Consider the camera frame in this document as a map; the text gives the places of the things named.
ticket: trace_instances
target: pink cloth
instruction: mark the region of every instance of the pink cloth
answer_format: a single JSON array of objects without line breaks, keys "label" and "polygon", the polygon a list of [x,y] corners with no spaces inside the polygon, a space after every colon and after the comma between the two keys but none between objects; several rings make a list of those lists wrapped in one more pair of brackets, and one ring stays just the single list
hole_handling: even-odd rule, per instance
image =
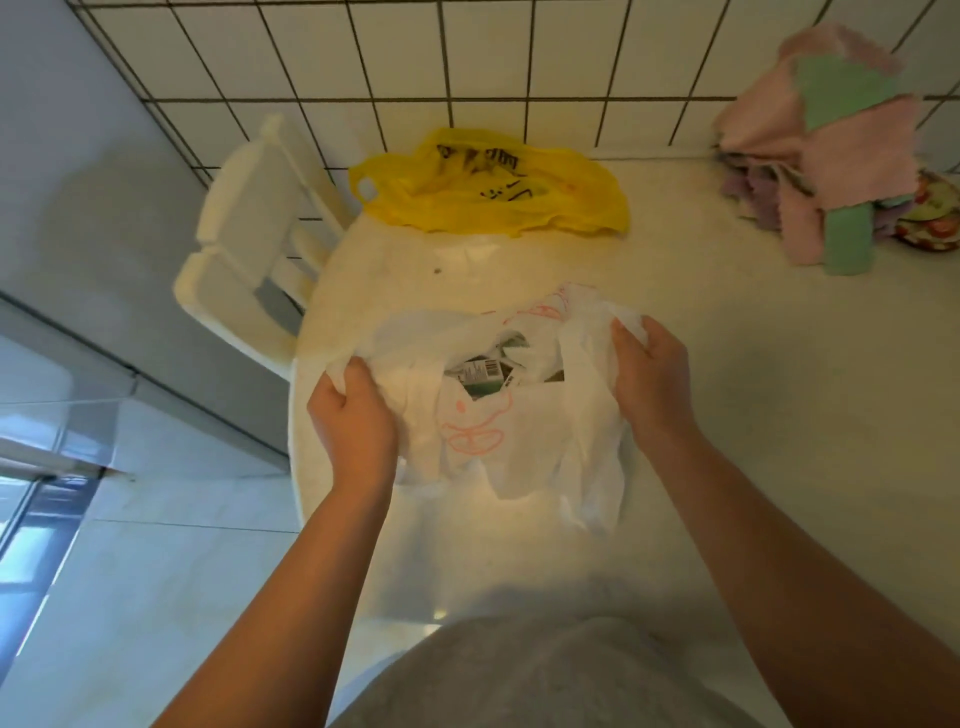
[{"label": "pink cloth", "polygon": [[793,84],[794,60],[827,53],[859,61],[888,76],[900,71],[898,59],[842,25],[820,23],[796,33],[780,45],[777,64],[714,120],[720,149],[797,166],[804,146],[804,103]]},{"label": "pink cloth", "polygon": [[804,140],[800,166],[823,209],[912,194],[920,100],[898,96],[825,124]]},{"label": "pink cloth", "polygon": [[[913,159],[914,127],[920,102],[913,96],[895,99],[825,124],[808,133],[804,103],[794,86],[796,59],[831,54],[857,61],[888,76],[900,73],[899,59],[867,38],[840,25],[821,23],[781,45],[777,63],[727,106],[713,122],[720,149],[744,158],[729,158],[746,171],[737,194],[757,221],[769,225],[771,200],[776,202],[783,249],[790,262],[811,265],[824,256],[824,212],[911,194],[917,185]],[[755,167],[772,167],[775,192],[757,187]],[[786,170],[796,171],[806,194]],[[889,227],[894,212],[875,213],[875,228]]]},{"label": "pink cloth", "polygon": [[824,259],[824,215],[809,195],[797,189],[779,167],[780,235],[783,252],[794,265],[816,265]]}]

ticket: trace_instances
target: purple cloth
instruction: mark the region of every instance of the purple cloth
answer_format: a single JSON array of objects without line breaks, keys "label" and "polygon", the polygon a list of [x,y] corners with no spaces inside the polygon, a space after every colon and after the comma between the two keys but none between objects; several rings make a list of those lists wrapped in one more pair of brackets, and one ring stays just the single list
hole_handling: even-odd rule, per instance
[{"label": "purple cloth", "polygon": [[[756,164],[744,158],[727,158],[727,176],[720,192],[745,201],[756,215],[756,226],[761,230],[780,230],[780,182],[767,164]],[[874,210],[874,238],[892,235],[897,220],[910,211],[914,203],[891,207],[876,206]]]},{"label": "purple cloth", "polygon": [[746,201],[756,215],[756,224],[761,230],[780,229],[780,194],[776,179],[769,177],[769,170],[759,165],[750,165],[746,172],[734,167],[720,186],[721,193],[737,200]]},{"label": "purple cloth", "polygon": [[897,221],[913,208],[913,200],[892,207],[877,207],[874,211],[874,237],[894,234]]}]

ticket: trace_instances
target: gray shirt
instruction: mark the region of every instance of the gray shirt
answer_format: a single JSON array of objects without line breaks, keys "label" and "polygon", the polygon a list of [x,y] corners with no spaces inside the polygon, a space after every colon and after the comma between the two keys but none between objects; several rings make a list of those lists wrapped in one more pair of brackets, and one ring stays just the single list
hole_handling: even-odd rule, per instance
[{"label": "gray shirt", "polygon": [[617,618],[500,617],[444,627],[400,657],[335,728],[757,728]]}]

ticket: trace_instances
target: stack of cloths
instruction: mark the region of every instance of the stack of cloths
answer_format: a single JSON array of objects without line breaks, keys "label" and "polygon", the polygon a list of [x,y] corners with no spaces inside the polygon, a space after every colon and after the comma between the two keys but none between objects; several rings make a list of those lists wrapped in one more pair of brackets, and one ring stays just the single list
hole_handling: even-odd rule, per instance
[{"label": "stack of cloths", "polygon": [[780,230],[798,265],[870,269],[874,239],[913,204],[920,100],[899,93],[900,61],[841,25],[783,42],[777,64],[714,121],[730,167],[722,191]]}]

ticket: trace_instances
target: white plastic bag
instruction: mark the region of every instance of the white plastic bag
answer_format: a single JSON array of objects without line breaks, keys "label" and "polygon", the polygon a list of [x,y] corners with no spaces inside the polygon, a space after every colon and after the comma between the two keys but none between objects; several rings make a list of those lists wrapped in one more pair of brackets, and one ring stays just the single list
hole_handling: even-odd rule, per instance
[{"label": "white plastic bag", "polygon": [[[499,497],[552,488],[574,522],[612,531],[624,489],[617,456],[624,422],[612,394],[614,316],[646,341],[635,312],[573,283],[485,314],[418,311],[387,321],[356,354],[367,360],[400,424],[406,463],[397,484],[454,483],[479,462]],[[522,365],[518,386],[474,400],[444,375],[508,332],[528,344],[504,350]],[[327,367],[341,393],[347,361]],[[543,381],[560,369],[563,381]]]}]

